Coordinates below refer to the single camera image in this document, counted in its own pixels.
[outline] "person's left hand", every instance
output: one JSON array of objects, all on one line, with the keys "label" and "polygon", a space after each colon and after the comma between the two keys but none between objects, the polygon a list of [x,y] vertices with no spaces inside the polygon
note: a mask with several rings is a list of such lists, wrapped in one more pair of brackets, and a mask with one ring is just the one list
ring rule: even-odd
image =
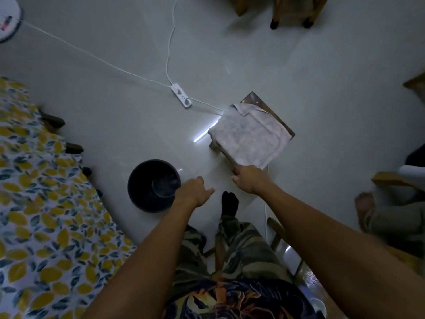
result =
[{"label": "person's left hand", "polygon": [[199,176],[196,179],[189,179],[178,188],[174,194],[176,197],[174,201],[188,203],[195,209],[205,204],[214,192],[214,188],[205,189],[204,179]]}]

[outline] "black bucket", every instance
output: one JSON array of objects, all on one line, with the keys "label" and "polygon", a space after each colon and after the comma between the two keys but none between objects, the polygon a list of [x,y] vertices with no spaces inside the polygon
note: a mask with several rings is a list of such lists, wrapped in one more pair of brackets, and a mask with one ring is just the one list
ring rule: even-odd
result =
[{"label": "black bucket", "polygon": [[171,207],[175,191],[182,185],[177,170],[163,160],[138,165],[128,179],[128,194],[138,208],[159,213]]}]

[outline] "lemon print tablecloth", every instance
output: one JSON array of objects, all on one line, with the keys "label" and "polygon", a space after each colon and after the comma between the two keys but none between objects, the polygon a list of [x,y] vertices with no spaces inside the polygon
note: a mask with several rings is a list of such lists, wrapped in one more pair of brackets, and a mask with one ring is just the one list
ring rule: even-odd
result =
[{"label": "lemon print tablecloth", "polygon": [[40,118],[0,78],[0,319],[80,317],[135,249]]}]

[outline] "power outlet socket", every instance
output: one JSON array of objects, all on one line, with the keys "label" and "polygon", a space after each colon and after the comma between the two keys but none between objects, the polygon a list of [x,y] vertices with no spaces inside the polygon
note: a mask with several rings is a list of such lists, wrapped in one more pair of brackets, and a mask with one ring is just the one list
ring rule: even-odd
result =
[{"label": "power outlet socket", "polygon": [[181,102],[184,108],[188,109],[192,107],[192,101],[187,97],[186,93],[177,83],[171,85],[171,90],[173,91],[174,95],[177,96],[178,100]]}]

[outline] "white round object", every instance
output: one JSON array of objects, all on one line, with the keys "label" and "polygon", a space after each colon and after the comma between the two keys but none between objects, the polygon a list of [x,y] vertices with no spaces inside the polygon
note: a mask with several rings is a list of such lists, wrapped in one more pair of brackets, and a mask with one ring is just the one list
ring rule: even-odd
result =
[{"label": "white round object", "polygon": [[309,301],[310,301],[311,305],[313,306],[313,309],[315,310],[315,312],[321,311],[322,315],[326,318],[325,304],[317,298],[311,298],[311,299],[309,299]]},{"label": "white round object", "polygon": [[0,0],[0,43],[13,36],[21,19],[22,10],[16,0]]}]

